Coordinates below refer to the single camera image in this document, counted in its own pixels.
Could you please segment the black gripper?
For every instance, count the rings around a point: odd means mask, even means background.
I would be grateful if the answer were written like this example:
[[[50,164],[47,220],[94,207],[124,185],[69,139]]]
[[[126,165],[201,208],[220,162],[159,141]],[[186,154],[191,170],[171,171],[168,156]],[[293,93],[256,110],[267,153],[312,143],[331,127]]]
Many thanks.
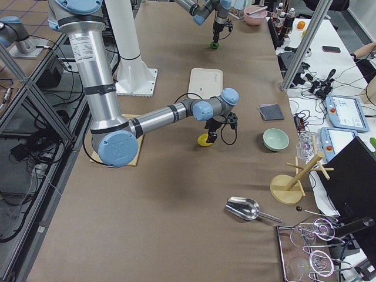
[[[218,135],[216,130],[226,123],[226,118],[223,116],[214,116],[206,121],[205,129],[208,130],[207,144],[212,144],[216,141]]]
[[[213,41],[212,44],[219,43],[220,32],[223,31],[225,25],[225,18],[222,17],[219,13],[216,14],[214,23],[213,23]]]

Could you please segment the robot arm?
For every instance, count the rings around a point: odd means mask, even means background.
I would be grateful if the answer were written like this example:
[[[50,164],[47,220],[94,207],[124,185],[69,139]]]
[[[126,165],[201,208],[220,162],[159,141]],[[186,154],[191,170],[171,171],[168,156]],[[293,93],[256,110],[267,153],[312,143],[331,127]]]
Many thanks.
[[[73,51],[92,115],[92,146],[104,164],[121,167],[138,152],[138,138],[189,116],[224,123],[239,101],[232,88],[210,99],[184,99],[127,119],[118,95],[152,95],[157,70],[142,61],[129,1],[49,1],[49,24],[66,34]],[[106,9],[120,57],[116,76],[106,56],[102,32]]]
[[[220,38],[220,33],[225,27],[228,27],[229,34],[231,34],[233,30],[232,21],[229,20],[231,1],[209,0],[205,1],[202,6],[198,4],[198,1],[176,0],[174,2],[187,11],[193,17],[193,20],[197,25],[202,25],[210,14],[215,11],[216,15],[212,27],[213,41],[210,43],[212,49],[217,49],[219,47],[219,40],[222,40],[222,38]]]

